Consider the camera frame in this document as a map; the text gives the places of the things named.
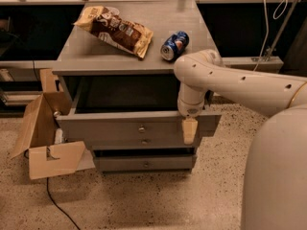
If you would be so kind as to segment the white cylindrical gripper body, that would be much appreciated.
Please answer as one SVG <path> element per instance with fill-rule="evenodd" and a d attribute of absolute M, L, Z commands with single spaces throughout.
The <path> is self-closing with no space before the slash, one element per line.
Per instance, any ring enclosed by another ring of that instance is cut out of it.
<path fill-rule="evenodd" d="M 205 92 L 202 89 L 192 88 L 183 82 L 180 84 L 177 108 L 183 117 L 197 117 L 204 107 Z"/>

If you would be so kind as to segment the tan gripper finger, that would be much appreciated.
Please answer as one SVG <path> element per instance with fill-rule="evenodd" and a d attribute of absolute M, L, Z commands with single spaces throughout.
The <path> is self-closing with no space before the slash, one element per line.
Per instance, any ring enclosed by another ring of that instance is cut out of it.
<path fill-rule="evenodd" d="M 185 145 L 191 145 L 194 142 L 198 121 L 195 118 L 187 117 L 181 123 L 183 132 L 183 142 Z"/>

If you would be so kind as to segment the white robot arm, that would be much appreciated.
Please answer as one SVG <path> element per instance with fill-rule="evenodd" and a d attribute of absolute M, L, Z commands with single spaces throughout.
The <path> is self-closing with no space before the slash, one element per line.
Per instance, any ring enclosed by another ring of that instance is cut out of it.
<path fill-rule="evenodd" d="M 203 50 L 174 64 L 184 142 L 194 140 L 207 91 L 266 116 L 248 151 L 241 229 L 307 230 L 306 79 L 221 63 L 215 51 Z"/>

